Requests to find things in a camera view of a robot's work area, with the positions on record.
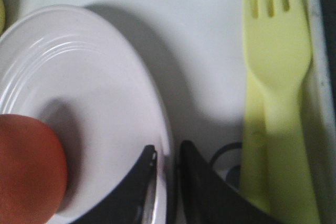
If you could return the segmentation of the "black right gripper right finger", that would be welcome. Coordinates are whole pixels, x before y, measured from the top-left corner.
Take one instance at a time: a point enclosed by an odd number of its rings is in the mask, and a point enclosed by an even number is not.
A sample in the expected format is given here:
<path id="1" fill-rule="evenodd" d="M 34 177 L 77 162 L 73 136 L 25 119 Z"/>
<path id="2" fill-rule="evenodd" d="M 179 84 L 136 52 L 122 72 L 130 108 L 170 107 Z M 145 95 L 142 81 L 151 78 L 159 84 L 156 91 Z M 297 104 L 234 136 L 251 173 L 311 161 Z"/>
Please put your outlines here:
<path id="1" fill-rule="evenodd" d="M 180 181 L 186 223 L 280 223 L 224 182 L 189 140 L 180 145 Z"/>

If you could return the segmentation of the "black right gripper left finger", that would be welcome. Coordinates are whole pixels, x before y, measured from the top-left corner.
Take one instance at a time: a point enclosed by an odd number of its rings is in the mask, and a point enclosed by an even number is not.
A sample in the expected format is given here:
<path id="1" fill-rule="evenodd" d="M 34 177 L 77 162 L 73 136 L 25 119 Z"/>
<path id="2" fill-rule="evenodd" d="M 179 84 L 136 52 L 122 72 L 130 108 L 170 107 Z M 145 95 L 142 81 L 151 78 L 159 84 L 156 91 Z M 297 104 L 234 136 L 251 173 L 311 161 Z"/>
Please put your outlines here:
<path id="1" fill-rule="evenodd" d="M 156 171 L 157 151 L 153 145 L 147 145 L 117 187 L 73 223 L 151 223 Z"/>

